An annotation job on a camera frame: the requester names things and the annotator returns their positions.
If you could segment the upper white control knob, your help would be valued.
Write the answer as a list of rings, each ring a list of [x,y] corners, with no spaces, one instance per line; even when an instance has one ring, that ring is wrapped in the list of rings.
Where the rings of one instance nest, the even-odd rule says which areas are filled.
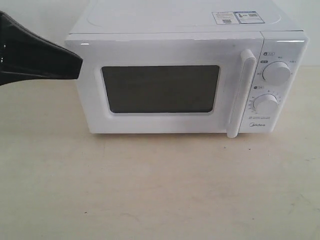
[[[290,79],[291,70],[285,62],[275,61],[264,68],[262,77],[269,84],[281,85]]]

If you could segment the white microwave oven body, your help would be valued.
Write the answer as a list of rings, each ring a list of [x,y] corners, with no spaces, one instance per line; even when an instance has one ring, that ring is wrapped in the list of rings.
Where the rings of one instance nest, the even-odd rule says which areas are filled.
[[[265,23],[217,24],[212,12],[256,11]],[[264,42],[241,121],[241,133],[274,130],[309,39],[304,30],[271,0],[92,0],[70,34],[158,34],[259,32]],[[289,80],[270,84],[263,70],[273,62],[285,62]],[[274,95],[278,109],[259,114],[254,100]]]

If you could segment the white microwave door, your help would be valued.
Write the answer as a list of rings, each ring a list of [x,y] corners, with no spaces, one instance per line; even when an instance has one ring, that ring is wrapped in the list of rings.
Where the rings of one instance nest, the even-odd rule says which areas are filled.
[[[264,38],[253,32],[70,34],[93,134],[241,129]]]

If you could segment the lower white timer knob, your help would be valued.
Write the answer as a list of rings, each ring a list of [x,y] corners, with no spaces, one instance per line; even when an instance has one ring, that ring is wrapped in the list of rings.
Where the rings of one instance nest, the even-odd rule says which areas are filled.
[[[254,110],[261,115],[268,115],[275,112],[279,107],[276,97],[272,94],[263,94],[253,101]]]

